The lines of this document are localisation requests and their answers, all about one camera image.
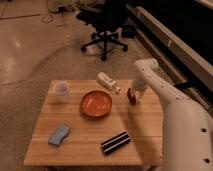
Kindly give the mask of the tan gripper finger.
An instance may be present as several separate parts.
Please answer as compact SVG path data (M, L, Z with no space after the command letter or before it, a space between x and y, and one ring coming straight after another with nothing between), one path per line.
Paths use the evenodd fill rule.
M132 87L128 88L128 94L131 96L135 95L135 90Z
M144 92L139 92L139 91L138 91L138 92L136 93L137 99L140 100L140 99L143 97L143 94L144 94Z

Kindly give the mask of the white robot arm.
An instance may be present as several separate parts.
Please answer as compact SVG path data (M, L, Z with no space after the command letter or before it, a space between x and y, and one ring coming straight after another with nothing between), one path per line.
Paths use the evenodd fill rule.
M150 87L162 102L162 171L213 171L213 119L201 104L156 74L157 68L156 59L137 60L127 97L135 105L135 94Z

